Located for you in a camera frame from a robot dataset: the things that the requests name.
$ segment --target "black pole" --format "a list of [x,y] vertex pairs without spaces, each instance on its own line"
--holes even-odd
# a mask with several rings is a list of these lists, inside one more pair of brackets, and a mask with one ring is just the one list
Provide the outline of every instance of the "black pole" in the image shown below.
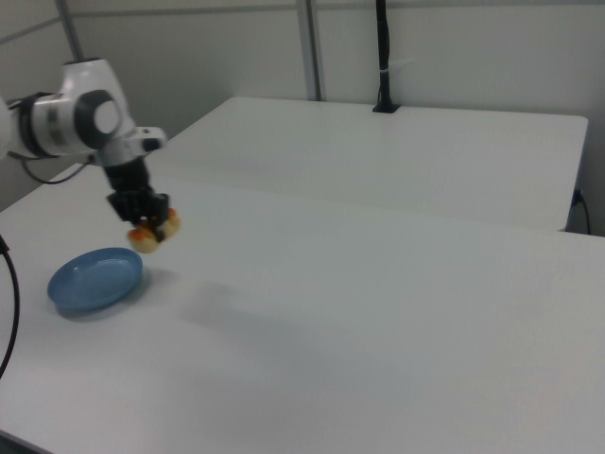
[[387,22],[387,0],[376,0],[376,24],[378,27],[378,60],[380,63],[380,90],[374,112],[392,114],[399,105],[390,99],[389,80],[389,23]]

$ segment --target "table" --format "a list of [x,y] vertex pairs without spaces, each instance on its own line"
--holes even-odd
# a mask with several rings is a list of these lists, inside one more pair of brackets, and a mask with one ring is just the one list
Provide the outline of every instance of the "table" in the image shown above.
[[562,230],[587,120],[236,97],[171,141],[164,175]]
[[55,454],[605,450],[601,238],[208,181],[194,130],[147,160],[183,228],[115,306],[45,295],[127,247],[100,169],[0,213],[23,288],[0,430]]

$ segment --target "cable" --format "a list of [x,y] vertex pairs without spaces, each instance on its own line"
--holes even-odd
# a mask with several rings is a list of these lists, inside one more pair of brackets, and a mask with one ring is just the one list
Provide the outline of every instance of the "cable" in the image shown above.
[[88,162],[82,164],[80,167],[78,167],[72,174],[68,175],[67,177],[61,179],[61,180],[56,180],[54,182],[50,182],[47,180],[43,180],[42,178],[34,175],[34,173],[31,171],[31,169],[29,168],[29,165],[27,164],[29,161],[41,161],[41,158],[29,158],[27,156],[23,156],[21,154],[15,153],[13,151],[9,151],[9,156],[13,159],[16,159],[17,161],[21,162],[21,167],[23,168],[24,172],[27,174],[27,176],[29,178],[31,178],[32,180],[34,180],[35,182],[41,183],[41,184],[61,184],[61,183],[65,183],[68,180],[71,180],[72,178],[74,178],[76,175],[79,174],[79,172],[81,172],[84,167],[86,167],[87,165],[89,165],[93,160],[91,158],[89,158]]
[[4,259],[7,262],[7,266],[9,267],[10,279],[12,281],[12,294],[14,298],[14,312],[12,316],[12,328],[10,329],[10,338],[9,338],[9,346],[7,347],[7,351],[4,354],[4,358],[2,359],[2,364],[0,364],[0,379],[4,374],[4,371],[7,370],[7,366],[9,365],[10,356],[12,355],[12,350],[15,346],[15,341],[17,340],[17,330],[19,329],[19,312],[21,306],[21,298],[19,294],[19,281],[17,280],[17,271],[10,259],[9,255],[9,246],[4,241],[4,238],[0,236],[0,254],[4,256]]
[[82,164],[73,173],[71,173],[70,175],[66,176],[65,178],[62,178],[60,180],[56,180],[54,182],[49,182],[47,180],[42,180],[41,178],[38,178],[36,175],[34,175],[32,173],[32,171],[29,169],[29,166],[27,165],[27,161],[21,161],[21,167],[23,168],[23,170],[27,174],[27,176],[29,178],[31,178],[32,180],[34,180],[34,181],[36,181],[38,183],[41,183],[41,184],[61,184],[61,183],[65,183],[65,182],[71,180],[72,178],[74,178],[76,175],[78,175],[79,172],[81,172],[82,170],[84,170],[84,167],[86,167],[88,164],[90,164],[90,161],[88,163]]
[[12,111],[13,109],[16,109],[21,106],[21,99],[13,99],[7,102],[7,106],[9,106],[9,110]]
[[590,228],[590,215],[588,214],[588,205],[586,204],[586,200],[582,195],[582,190],[576,188],[574,189],[574,195],[571,198],[571,207],[573,208],[578,203],[581,203],[582,207],[584,208],[584,215],[586,216],[586,234],[591,235],[592,231]]

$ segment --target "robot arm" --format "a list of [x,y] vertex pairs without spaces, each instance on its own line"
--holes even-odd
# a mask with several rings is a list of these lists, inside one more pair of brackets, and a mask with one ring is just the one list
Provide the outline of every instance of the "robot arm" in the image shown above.
[[152,233],[146,240],[164,241],[169,198],[149,185],[144,156],[166,144],[159,128],[137,128],[118,80],[104,60],[67,63],[57,94],[37,93],[0,102],[0,158],[8,150],[34,158],[92,155],[103,166],[118,216]]

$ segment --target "blue bowl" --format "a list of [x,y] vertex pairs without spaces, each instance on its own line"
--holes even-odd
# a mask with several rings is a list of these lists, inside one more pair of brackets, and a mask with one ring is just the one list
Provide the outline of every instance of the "blue bowl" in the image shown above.
[[137,253],[99,249],[60,267],[48,283],[48,296],[61,309],[98,309],[128,295],[142,274],[143,261]]

